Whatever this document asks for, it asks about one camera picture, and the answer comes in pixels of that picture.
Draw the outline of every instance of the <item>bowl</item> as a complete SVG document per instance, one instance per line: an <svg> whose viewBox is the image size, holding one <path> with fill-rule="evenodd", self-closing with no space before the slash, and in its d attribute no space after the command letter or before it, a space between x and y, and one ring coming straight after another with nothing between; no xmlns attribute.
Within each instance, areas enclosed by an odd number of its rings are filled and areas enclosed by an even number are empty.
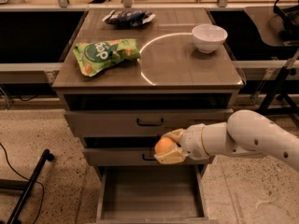
<svg viewBox="0 0 299 224"><path fill-rule="evenodd" d="M193 43L203 53L215 51L226 38L227 32L220 26L200 24L192 29Z"/></svg>

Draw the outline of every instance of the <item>tile floor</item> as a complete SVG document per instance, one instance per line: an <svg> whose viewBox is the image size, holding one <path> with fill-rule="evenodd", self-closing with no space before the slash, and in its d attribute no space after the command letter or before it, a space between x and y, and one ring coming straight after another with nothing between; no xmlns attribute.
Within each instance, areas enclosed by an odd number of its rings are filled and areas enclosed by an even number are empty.
<svg viewBox="0 0 299 224"><path fill-rule="evenodd" d="M240 104L237 108L249 108ZM0 142L11 165L29 177L43 150L54 154L38 181L44 184L44 200L36 223L93 223L96 217L100 181L81 153L81 144L67 127L57 101L15 103L5 110L0 100ZM278 125L299 136L292 116L271 117ZM7 166L0 148L0 179L21 180ZM299 223L299 174L271 157L233 159L218 156L208 165L202 179L210 219L220 224ZM42 189L34 186L20 221L33 223ZM0 220L8 221L18 192L0 191Z"/></svg>

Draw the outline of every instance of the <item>cabinet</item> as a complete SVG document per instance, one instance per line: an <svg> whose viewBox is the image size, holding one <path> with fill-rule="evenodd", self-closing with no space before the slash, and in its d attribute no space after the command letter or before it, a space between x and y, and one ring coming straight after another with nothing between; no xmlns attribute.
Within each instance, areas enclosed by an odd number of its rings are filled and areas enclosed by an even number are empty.
<svg viewBox="0 0 299 224"><path fill-rule="evenodd" d="M203 8L150 11L150 24L119 28L102 22L110 9L91 9L75 43L135 38L141 59L85 77L70 52L53 88L102 180L97 223L214 223L200 185L212 158L162 166L153 149L166 132L227 120L242 79L224 46L192 44L192 27L210 22Z"/></svg>

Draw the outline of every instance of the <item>chip bag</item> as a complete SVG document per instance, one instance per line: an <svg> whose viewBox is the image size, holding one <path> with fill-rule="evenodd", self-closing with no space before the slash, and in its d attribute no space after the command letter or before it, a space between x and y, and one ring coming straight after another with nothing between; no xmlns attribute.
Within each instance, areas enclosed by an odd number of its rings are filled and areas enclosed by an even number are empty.
<svg viewBox="0 0 299 224"><path fill-rule="evenodd" d="M77 43L73 52L81 73L88 77L93 77L124 60L133 61L140 58L135 39Z"/></svg>

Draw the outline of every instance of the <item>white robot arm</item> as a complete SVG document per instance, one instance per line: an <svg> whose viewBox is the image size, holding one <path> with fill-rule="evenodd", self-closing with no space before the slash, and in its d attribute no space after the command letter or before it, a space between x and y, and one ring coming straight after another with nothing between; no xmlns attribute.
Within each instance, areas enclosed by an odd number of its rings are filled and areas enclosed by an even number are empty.
<svg viewBox="0 0 299 224"><path fill-rule="evenodd" d="M172 142L165 148L164 138ZM182 162L186 157L205 160L215 155L249 158L270 155L299 172L298 137L250 110L235 112L227 122L198 124L166 133L155 149L155 158L163 164Z"/></svg>

